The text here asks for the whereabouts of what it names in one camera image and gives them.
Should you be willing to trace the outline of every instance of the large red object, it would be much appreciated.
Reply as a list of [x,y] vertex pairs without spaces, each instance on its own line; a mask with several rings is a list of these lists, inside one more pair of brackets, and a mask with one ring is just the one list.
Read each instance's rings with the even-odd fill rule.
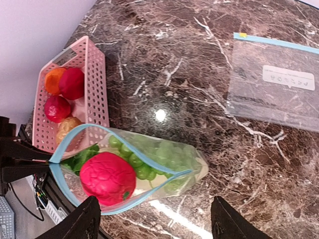
[[67,69],[60,81],[59,89],[62,96],[68,100],[76,100],[84,96],[84,73],[79,68]]
[[71,114],[71,106],[63,97],[51,96],[45,102],[44,113],[50,121],[60,123]]
[[89,159],[81,168],[84,192],[100,204],[111,206],[131,197],[136,187],[133,167],[121,157],[104,152]]

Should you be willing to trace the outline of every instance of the clear ziplock bag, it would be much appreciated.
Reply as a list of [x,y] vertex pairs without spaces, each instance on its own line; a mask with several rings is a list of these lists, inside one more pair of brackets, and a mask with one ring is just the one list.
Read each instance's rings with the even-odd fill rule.
[[[76,153],[65,159],[70,145]],[[71,130],[49,162],[66,198],[79,206],[94,195],[102,215],[180,195],[208,173],[207,163],[191,145],[95,124]]]
[[319,49],[234,34],[228,113],[319,131]]

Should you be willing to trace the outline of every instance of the marble countertop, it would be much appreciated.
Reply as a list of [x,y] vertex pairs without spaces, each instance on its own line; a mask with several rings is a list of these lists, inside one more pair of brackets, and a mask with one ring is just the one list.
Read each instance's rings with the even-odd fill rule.
[[194,145],[210,167],[182,196],[103,216],[114,239],[212,238],[215,195],[275,239],[319,238],[319,135],[225,114],[233,32],[318,47],[319,10],[294,0],[98,0],[69,40],[89,35],[107,57],[112,127]]

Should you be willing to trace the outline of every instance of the pink plastic basket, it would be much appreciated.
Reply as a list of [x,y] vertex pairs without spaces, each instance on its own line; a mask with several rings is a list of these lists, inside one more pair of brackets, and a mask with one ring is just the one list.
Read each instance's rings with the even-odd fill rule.
[[[58,124],[49,121],[44,114],[44,104],[50,96],[44,88],[44,78],[49,71],[57,67],[79,67],[85,73],[85,96],[69,101],[72,115],[85,123],[109,127],[105,56],[88,36],[83,36],[46,64],[39,74],[34,103],[32,143],[47,152],[54,152],[56,149],[55,136]],[[96,143],[104,134],[98,131],[95,134],[87,134],[86,141],[90,144]]]

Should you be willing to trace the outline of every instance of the orange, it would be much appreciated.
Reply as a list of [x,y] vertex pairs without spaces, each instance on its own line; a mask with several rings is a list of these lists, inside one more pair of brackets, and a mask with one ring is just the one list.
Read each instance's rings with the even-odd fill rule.
[[55,68],[45,75],[44,87],[46,91],[48,91],[49,93],[53,95],[61,94],[59,90],[59,82],[65,71],[66,71],[65,68]]

